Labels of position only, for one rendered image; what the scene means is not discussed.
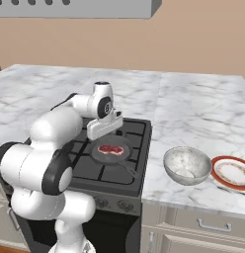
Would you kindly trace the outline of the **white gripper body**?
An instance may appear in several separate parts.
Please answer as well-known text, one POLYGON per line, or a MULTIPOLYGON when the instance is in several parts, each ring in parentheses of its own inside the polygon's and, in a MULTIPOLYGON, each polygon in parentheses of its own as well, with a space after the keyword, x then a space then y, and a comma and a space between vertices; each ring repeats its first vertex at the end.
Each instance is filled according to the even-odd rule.
POLYGON ((110 121, 92 120, 87 124, 87 136, 90 140, 96 140, 104 135, 120 128, 123 125, 123 117, 115 117, 110 121))

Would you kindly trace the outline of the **grey marbled bowl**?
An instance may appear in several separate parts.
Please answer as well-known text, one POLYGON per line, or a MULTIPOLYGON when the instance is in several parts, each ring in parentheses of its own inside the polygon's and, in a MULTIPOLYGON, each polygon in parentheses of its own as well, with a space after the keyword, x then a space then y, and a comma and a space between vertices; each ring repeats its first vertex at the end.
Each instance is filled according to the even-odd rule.
POLYGON ((163 156, 163 165, 168 176, 184 186, 200 184, 211 172, 210 158, 188 146, 169 149, 163 156))

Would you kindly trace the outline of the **white plate with red rim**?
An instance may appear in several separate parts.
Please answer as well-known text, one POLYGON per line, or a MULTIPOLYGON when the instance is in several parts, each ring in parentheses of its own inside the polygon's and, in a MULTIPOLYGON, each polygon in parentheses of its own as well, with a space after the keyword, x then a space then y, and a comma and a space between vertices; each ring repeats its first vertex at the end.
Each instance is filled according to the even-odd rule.
POLYGON ((245 191, 245 160, 233 156, 211 159, 212 177, 225 187, 245 191))

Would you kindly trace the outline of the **red raw steak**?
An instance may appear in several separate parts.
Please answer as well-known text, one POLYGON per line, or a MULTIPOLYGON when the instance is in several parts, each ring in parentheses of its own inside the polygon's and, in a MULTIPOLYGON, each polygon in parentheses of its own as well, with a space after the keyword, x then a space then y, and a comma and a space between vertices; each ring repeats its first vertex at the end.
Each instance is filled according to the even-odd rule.
POLYGON ((100 145, 98 151, 103 154, 113 154, 120 156, 124 153, 124 149, 121 146, 111 146, 111 145, 100 145))

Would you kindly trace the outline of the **dark grey frying pan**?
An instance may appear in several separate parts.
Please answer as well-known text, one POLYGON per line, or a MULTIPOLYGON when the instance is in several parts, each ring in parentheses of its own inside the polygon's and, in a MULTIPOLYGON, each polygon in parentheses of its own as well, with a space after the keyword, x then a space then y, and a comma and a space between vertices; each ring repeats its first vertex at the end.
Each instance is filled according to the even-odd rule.
POLYGON ((122 136, 107 135, 91 143, 89 154, 94 161, 103 165, 121 165, 133 178, 138 178, 139 174, 127 163, 132 154, 132 146, 130 142, 122 136), (98 151, 100 145, 121 146, 124 153, 120 156, 113 154, 103 154, 98 151))

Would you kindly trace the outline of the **black stove with hob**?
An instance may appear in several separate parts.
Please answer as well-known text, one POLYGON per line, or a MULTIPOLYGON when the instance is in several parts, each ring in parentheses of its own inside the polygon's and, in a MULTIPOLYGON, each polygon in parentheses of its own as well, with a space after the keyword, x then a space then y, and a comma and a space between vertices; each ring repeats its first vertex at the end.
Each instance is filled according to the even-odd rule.
POLYGON ((150 121, 129 118, 116 131, 116 135, 127 138, 132 146, 127 163, 139 174, 138 178, 131 177, 121 165, 95 162, 89 154, 91 141, 85 128, 66 147, 74 166, 69 189, 109 202, 103 209, 96 205, 93 218, 83 224, 84 233, 97 253, 140 253, 141 192, 151 134, 150 121), (133 210, 121 210, 118 201, 132 203, 133 210))

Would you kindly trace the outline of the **grey stove knob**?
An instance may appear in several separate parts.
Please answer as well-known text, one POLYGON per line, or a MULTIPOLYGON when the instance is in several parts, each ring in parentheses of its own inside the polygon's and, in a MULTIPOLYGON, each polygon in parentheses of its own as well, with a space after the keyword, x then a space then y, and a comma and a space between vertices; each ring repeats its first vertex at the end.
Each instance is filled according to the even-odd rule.
POLYGON ((133 210, 133 204, 128 201, 118 201, 118 207, 125 212, 133 210))
POLYGON ((95 202, 100 209, 106 208, 109 204, 109 202, 104 198, 96 198, 95 202))

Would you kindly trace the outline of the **grey range hood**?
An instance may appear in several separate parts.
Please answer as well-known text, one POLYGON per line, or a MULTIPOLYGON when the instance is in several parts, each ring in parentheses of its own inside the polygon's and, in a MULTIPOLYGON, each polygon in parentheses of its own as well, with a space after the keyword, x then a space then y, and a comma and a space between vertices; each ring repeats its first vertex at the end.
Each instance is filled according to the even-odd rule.
POLYGON ((162 0, 0 0, 0 18, 150 19, 162 0))

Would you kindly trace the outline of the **beige cupboard run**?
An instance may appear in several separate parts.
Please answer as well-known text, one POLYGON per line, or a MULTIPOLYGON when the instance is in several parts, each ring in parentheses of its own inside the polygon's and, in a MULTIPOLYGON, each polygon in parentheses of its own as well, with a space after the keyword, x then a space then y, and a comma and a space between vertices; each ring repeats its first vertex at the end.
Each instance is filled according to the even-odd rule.
POLYGON ((9 201, 0 184, 0 245, 29 251, 30 248, 22 233, 13 211, 9 208, 9 201))

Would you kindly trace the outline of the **beige drawer front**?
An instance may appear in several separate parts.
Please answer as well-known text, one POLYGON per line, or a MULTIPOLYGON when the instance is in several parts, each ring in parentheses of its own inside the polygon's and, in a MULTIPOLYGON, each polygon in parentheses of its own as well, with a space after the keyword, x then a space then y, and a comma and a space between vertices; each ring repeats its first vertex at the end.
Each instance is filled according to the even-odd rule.
POLYGON ((142 224, 171 225, 173 228, 186 228, 245 239, 245 219, 202 211, 144 204, 142 206, 142 224))

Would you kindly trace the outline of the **beige cupboard door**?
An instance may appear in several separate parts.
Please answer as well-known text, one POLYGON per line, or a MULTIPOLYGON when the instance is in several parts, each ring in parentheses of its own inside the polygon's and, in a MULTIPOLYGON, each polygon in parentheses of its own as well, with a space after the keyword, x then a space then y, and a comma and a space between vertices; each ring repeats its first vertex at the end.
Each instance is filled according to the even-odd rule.
POLYGON ((245 241, 146 225, 141 228, 140 253, 148 253, 150 231, 154 232, 153 253, 245 253, 245 241))

